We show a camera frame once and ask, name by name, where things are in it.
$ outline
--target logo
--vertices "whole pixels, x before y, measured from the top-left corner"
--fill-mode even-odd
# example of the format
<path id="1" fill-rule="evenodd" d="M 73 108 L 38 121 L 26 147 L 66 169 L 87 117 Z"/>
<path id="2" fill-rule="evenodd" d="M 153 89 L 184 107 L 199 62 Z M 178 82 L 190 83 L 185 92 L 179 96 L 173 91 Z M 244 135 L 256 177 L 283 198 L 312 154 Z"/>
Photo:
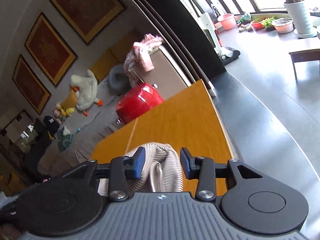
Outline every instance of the logo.
<path id="1" fill-rule="evenodd" d="M 158 199 L 164 200 L 166 197 L 167 197 L 167 196 L 165 196 L 165 195 L 159 195 L 159 196 L 158 196 Z"/>

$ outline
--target stuffed toy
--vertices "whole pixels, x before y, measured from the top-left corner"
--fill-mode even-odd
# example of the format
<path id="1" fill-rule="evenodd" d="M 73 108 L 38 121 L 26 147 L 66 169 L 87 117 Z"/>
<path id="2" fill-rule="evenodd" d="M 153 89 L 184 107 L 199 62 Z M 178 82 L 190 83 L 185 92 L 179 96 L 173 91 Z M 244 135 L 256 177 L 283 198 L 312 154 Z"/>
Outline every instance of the stuffed toy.
<path id="1" fill-rule="evenodd" d="M 54 119 L 59 123 L 59 124 L 62 124 L 62 113 L 60 110 L 58 109 L 54 109 L 53 110 L 53 115 L 54 115 Z"/>
<path id="2" fill-rule="evenodd" d="M 59 110 L 62 116 L 67 116 L 66 111 L 61 107 L 60 104 L 56 104 L 56 110 Z"/>
<path id="3" fill-rule="evenodd" d="M 86 109 L 93 103 L 102 106 L 102 100 L 96 98 L 98 81 L 91 70 L 87 70 L 89 77 L 80 77 L 78 75 L 71 76 L 71 87 L 76 92 L 78 102 L 76 107 L 83 112 L 84 116 L 88 116 Z"/>
<path id="4" fill-rule="evenodd" d="M 76 109 L 75 109 L 75 108 L 72 108 L 72 107 L 66 109 L 66 114 L 67 114 L 67 116 L 70 116 L 75 110 L 76 110 Z"/>

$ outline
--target floor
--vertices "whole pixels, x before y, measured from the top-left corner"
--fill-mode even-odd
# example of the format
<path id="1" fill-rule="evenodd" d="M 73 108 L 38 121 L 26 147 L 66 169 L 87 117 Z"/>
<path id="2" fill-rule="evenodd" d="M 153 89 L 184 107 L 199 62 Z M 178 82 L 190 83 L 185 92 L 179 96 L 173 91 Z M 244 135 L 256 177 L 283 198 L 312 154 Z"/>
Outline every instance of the floor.
<path id="1" fill-rule="evenodd" d="M 227 71 L 246 86 L 279 119 L 320 174 L 320 65 L 296 63 L 295 80 L 286 42 L 293 32 L 220 33 L 224 46 L 241 52 Z"/>
<path id="2" fill-rule="evenodd" d="M 244 85 L 225 72 L 211 80 L 213 99 L 237 159 L 300 191 L 309 214 L 301 232 L 320 239 L 320 180 L 283 124 Z"/>

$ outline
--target orange table surface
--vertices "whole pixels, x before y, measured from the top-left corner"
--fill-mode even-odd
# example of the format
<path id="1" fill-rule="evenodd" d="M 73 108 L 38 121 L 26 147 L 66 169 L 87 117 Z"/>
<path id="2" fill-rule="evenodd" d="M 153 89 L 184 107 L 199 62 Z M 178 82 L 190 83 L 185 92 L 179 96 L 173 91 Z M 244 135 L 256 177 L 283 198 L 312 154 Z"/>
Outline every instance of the orange table surface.
<path id="1" fill-rule="evenodd" d="M 232 158 L 216 109 L 201 80 L 106 137 L 91 158 L 109 163 L 148 142 L 168 143 L 178 154 L 187 147 L 193 156 L 210 157 L 217 163 Z M 184 191 L 194 194 L 196 185 L 197 180 L 183 178 Z M 217 179 L 217 195 L 225 192 L 225 180 Z"/>

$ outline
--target stuffed goose toy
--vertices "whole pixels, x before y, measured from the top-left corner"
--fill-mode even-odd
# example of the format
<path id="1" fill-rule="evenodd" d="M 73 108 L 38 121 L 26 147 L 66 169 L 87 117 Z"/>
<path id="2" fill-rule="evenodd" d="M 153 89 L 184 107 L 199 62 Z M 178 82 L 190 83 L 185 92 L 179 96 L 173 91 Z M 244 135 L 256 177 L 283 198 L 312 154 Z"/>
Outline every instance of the stuffed goose toy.
<path id="1" fill-rule="evenodd" d="M 93 103 L 102 106 L 102 100 L 96 98 L 98 81 L 91 70 L 87 70 L 89 77 L 80 77 L 78 75 L 71 76 L 71 87 L 76 92 L 78 103 L 76 107 L 83 112 L 84 116 L 88 116 L 86 109 Z"/>

